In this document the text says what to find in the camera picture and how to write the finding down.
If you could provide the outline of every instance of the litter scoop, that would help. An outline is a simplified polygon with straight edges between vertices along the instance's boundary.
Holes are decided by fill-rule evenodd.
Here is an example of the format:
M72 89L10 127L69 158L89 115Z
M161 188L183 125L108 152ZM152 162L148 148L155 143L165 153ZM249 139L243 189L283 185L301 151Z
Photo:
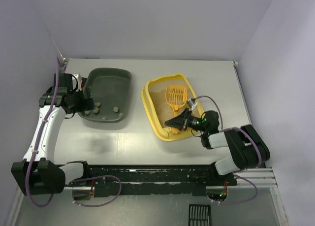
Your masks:
M165 93L166 103L172 108L174 117L178 116L178 111L187 102L187 88L178 85L169 85ZM179 130L171 129L172 134L178 134Z

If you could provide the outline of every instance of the white table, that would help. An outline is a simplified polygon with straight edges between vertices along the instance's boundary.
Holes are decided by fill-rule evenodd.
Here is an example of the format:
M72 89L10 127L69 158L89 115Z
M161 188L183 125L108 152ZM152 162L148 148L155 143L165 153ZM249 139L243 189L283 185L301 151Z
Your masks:
M165 142L156 137L140 91L147 81L169 74L183 73L197 95L211 96L221 110L224 128L250 122L232 62L70 59L66 72L88 77L90 71L98 67L131 72L127 115L115 124L86 121L77 114L65 120L56 144L56 164L78 160L89 164L211 164L227 156L227 148L207 150L202 147L200 138ZM204 110L216 110L206 98L201 103Z

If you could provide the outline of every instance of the purple cable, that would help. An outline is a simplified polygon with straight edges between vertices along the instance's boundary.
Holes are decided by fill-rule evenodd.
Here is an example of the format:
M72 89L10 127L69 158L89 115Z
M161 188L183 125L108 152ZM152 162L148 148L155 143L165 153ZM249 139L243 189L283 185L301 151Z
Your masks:
M89 180L93 180L93 179L99 179L99 178L114 178L118 181L119 183L119 191L117 193L117 195L111 199L110 201L106 202L106 203L103 203L103 204L100 204L100 205L85 205L85 204L80 204L79 202L77 202L75 199L74 199L74 192L72 191L72 200L73 200L73 203L76 204L76 205L79 205L79 206L84 206L84 207L101 207L101 206L104 206L104 205L108 205L109 203L112 203L114 200L116 200L120 194L120 192L122 191L122 183L120 181L120 179L116 176L112 176L112 175L103 175L103 176L98 176L98 177L93 177L93 178L85 178L85 179L77 179L77 180L73 180L72 182L75 183L75 182L84 182L84 181L89 181Z
M195 97L195 99L200 99L200 98L203 98L203 97L206 97L206 98L209 98L213 104L215 104L217 110L218 110L218 113L219 113L219 116L220 116L220 121L221 121L221 130L223 129L223 119L222 119L222 115L221 115L221 111L217 105L217 103L214 101L214 99L212 99L210 96L198 96L198 97Z
M28 166L28 169L26 171L26 177L25 177L26 195L27 195L28 199L37 207L45 207L45 206L47 206L50 203L50 201L52 200L53 195L54 195L54 194L51 194L51 196L49 197L48 201L45 204L38 204L38 203L36 203L34 201L34 199L32 198L31 191L30 191L30 174L31 174L32 164L33 164L33 162L35 160L35 157L37 155L39 142L40 142L41 136L43 134L43 130L44 130L45 124L47 122L47 119L48 119L49 115L53 111L53 107L54 107L54 103L55 103L56 96L57 96L57 91L58 91L58 84L59 84L59 76L58 76L58 74L59 74L59 61L58 61L58 58L56 58L56 84L55 84L55 91L54 91L53 99L51 101L49 110L48 110L47 114L45 115L45 117L44 117L44 119L43 119L43 121L42 121L42 123L41 123L41 125L39 127L37 138L36 138L35 145L34 145L34 150L35 151L31 155L31 159L30 159L29 166Z
M242 203L246 203L246 202L249 202L251 200L254 200L257 196L258 196L258 188L256 187L256 185L251 182L250 180L246 179L246 178L243 178L237 174L234 174L236 177L240 178L240 179L243 179L244 181L250 183L254 188L255 188L255 195L253 195L251 198L248 198L246 200L240 200L240 201L234 201L234 202L220 202L220 201L217 201L217 200L212 200L211 199L211 202L216 202L220 205L236 205L236 204L242 204Z

